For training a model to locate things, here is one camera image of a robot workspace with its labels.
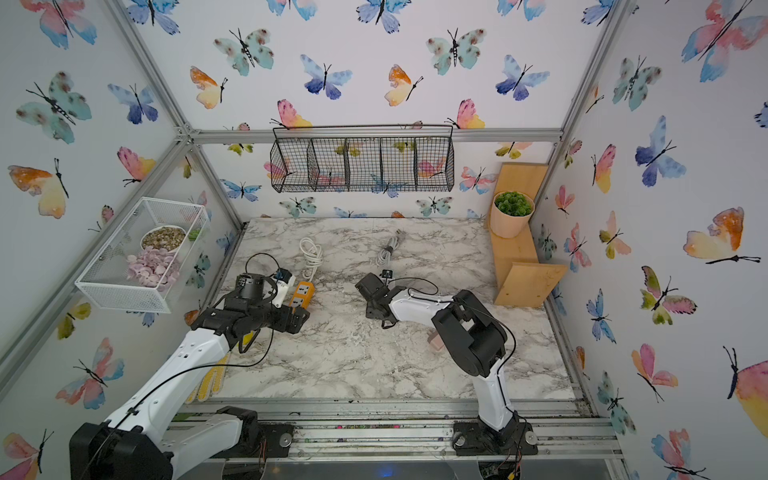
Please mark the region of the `pink plug adapter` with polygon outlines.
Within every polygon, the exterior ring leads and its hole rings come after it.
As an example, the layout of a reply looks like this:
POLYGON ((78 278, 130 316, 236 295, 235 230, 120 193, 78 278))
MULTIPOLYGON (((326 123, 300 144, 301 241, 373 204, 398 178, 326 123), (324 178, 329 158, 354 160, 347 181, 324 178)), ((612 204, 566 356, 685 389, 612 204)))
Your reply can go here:
POLYGON ((445 348, 444 342, 438 332, 432 332, 428 336, 428 345, 434 351, 440 351, 445 348))

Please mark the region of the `orange power strip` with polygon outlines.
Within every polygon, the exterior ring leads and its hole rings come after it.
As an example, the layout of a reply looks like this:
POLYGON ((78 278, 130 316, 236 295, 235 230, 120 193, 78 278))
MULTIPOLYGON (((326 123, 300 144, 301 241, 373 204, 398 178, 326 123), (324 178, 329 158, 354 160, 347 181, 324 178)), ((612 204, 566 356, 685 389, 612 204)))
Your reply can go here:
POLYGON ((315 286, 313 283, 307 282, 307 281, 301 281, 297 285, 289 305, 292 308, 301 307, 307 310, 314 296, 314 293, 315 293, 315 286))

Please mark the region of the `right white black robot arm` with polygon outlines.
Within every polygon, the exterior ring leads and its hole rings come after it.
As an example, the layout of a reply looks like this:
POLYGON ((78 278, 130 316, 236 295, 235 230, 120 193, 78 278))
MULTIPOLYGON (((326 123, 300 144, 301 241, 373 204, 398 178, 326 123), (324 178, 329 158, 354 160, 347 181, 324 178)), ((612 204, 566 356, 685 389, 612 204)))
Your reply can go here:
POLYGON ((371 273, 356 289, 366 302, 366 317, 384 328, 401 322, 434 327, 455 364, 473 378, 480 421, 496 432, 508 426, 515 417, 502 374, 510 357, 508 332, 472 292, 429 295, 371 273))

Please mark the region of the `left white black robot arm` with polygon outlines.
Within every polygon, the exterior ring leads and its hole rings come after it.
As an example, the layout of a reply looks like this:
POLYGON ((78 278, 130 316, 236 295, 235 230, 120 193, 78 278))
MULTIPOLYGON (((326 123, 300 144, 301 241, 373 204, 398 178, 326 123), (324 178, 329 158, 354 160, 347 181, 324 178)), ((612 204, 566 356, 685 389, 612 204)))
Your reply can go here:
POLYGON ((203 425, 172 439, 166 432, 204 377, 232 351, 246 353, 263 329, 298 333, 309 314, 286 298, 288 270, 242 273, 233 291, 194 320, 178 350, 121 407, 85 423, 69 441, 73 479, 178 479, 216 456, 265 455, 267 433, 256 412, 223 407, 203 425))

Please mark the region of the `yellow rubber glove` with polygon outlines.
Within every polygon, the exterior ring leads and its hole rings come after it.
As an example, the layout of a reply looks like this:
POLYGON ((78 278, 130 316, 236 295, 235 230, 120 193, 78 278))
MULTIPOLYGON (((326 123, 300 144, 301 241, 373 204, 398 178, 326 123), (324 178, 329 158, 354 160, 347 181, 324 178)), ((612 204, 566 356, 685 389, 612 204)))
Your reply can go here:
POLYGON ((197 379, 185 403, 205 402, 223 387, 224 376, 231 357, 232 341, 225 334, 213 330, 198 328, 184 337, 186 359, 193 359, 189 364, 198 369, 184 375, 185 379, 197 379))

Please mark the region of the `pink flower pile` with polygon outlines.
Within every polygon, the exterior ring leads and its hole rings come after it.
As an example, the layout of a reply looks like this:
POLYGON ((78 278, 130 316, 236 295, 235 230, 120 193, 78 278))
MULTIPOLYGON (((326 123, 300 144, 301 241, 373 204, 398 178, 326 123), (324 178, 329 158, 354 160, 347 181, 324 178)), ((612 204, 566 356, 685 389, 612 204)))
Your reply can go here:
POLYGON ((180 264, 176 255, 165 249, 148 248, 138 255, 128 255, 127 278, 136 280, 140 286, 158 292, 169 290, 180 277, 180 264))

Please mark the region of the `bowl of brown pebbles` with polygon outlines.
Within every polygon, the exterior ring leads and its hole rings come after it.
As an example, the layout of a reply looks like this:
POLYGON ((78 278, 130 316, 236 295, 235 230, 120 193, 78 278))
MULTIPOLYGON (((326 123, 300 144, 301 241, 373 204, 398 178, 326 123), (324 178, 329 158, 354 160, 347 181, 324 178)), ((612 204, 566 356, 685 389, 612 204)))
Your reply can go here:
POLYGON ((140 246, 143 250, 153 248, 175 252, 183 244, 186 236, 186 231, 181 227, 174 225, 158 226, 142 237, 140 246))

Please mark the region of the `wooden corner shelf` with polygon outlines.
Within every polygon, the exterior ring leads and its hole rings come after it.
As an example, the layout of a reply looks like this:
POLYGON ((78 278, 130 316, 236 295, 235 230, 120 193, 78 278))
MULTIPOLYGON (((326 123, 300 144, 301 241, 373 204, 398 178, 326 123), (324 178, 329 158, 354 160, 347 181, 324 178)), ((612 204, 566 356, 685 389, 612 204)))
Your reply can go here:
MULTIPOLYGON (((545 164, 506 162, 498 174, 494 195, 517 192, 529 202, 544 180, 545 164)), ((489 207, 490 232, 497 294, 501 306, 539 308, 566 274, 567 266, 539 261, 529 216, 513 217, 489 207)))

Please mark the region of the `pink pot green plant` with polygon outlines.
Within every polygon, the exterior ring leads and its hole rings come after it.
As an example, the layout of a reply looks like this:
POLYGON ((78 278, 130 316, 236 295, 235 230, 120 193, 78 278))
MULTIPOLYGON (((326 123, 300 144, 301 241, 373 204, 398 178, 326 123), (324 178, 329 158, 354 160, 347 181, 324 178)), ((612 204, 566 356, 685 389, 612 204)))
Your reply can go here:
POLYGON ((491 206, 490 229, 498 237, 514 238, 528 225, 534 210, 533 201, 521 192, 497 193, 491 206))

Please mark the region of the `white mesh wall basket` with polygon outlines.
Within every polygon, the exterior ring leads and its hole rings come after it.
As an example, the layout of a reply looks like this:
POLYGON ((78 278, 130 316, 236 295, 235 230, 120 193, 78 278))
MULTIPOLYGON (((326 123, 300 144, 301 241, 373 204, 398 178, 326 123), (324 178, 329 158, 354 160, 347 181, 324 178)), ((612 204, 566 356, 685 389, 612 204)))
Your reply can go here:
POLYGON ((100 309, 169 314, 184 288, 206 286, 209 223, 203 205, 144 197, 75 286, 100 309))

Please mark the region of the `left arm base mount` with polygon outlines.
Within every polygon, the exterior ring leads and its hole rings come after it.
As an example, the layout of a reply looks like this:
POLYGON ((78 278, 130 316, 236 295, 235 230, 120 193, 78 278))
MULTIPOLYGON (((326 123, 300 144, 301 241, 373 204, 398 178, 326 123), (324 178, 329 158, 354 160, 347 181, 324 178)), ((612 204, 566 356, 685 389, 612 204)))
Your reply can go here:
POLYGON ((288 423, 252 422, 244 427, 240 440, 214 459, 260 458, 280 459, 289 456, 295 427, 288 423))

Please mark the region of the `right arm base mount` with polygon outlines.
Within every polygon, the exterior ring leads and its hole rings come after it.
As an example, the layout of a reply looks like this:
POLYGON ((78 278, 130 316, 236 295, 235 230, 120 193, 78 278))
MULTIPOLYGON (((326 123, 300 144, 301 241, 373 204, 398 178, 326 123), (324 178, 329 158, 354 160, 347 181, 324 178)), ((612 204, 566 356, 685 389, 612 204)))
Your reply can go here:
POLYGON ((532 426, 512 419, 496 431, 480 420, 453 424, 452 448, 458 456, 533 456, 539 453, 532 426))

